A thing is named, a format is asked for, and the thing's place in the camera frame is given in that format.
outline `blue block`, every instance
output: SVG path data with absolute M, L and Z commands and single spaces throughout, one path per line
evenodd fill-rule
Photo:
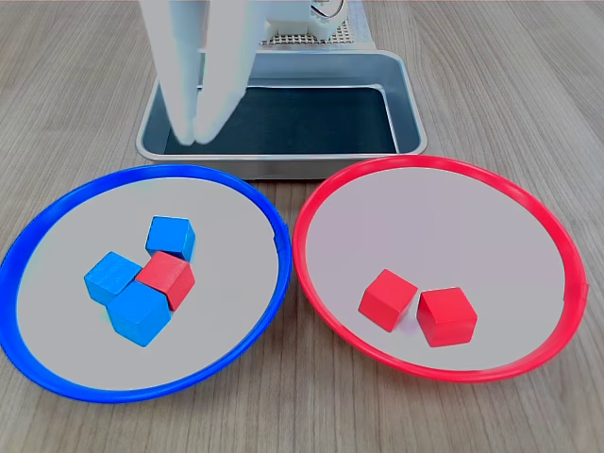
M 92 300 L 107 305 L 136 277 L 142 267 L 109 252 L 84 276 L 88 294 Z
M 195 232 L 187 219 L 154 217 L 147 236 L 149 255 L 165 252 L 181 260 L 191 261 L 195 245 Z
M 130 283 L 107 306 L 113 329 L 145 347 L 170 322 L 168 299 L 139 281 Z

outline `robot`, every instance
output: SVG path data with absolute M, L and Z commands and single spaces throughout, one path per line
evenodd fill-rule
M 348 14 L 346 0 L 139 1 L 168 117 L 183 145 L 218 135 L 245 95 L 263 41 L 293 34 L 326 41 Z

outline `wooden block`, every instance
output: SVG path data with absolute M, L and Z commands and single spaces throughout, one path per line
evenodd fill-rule
M 164 252 L 156 252 L 136 279 L 164 293 L 172 311 L 180 306 L 195 283 L 191 265 Z
M 189 220 L 156 216 L 151 221 L 145 248 L 152 257 L 156 252 L 165 252 L 191 261 L 194 245 L 195 233 Z
M 461 288 L 423 292 L 417 321 L 432 347 L 472 340 L 478 316 Z
M 84 276 L 88 294 L 92 300 L 106 306 L 134 280 L 141 269 L 135 262 L 109 252 Z
M 359 312 L 388 332 L 392 332 L 409 310 L 417 288 L 384 269 L 365 290 Z
M 148 346 L 170 322 L 165 294 L 133 281 L 107 306 L 113 329 L 139 346 Z

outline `wood grain surface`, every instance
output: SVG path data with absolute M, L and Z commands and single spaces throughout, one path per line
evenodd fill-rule
M 604 451 L 604 3 L 379 2 L 377 47 L 407 62 L 429 154 L 498 172 L 576 240 L 591 284 L 579 333 L 546 366 L 484 385 L 406 376 L 345 344 L 294 277 L 238 361 L 159 400 L 90 405 L 0 357 L 0 451 Z M 155 77 L 136 2 L 0 2 L 0 246 L 49 203 L 145 164 Z M 314 189 L 257 187 L 294 225 Z

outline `red block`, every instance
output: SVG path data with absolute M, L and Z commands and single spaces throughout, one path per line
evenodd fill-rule
M 470 343 L 478 316 L 461 288 L 423 292 L 417 321 L 431 347 Z
M 384 269 L 362 295 L 359 312 L 388 332 L 392 332 L 409 310 L 417 288 Z
M 165 252 L 156 252 L 136 276 L 137 281 L 166 294 L 170 310 L 174 311 L 187 296 L 195 278 L 191 265 Z

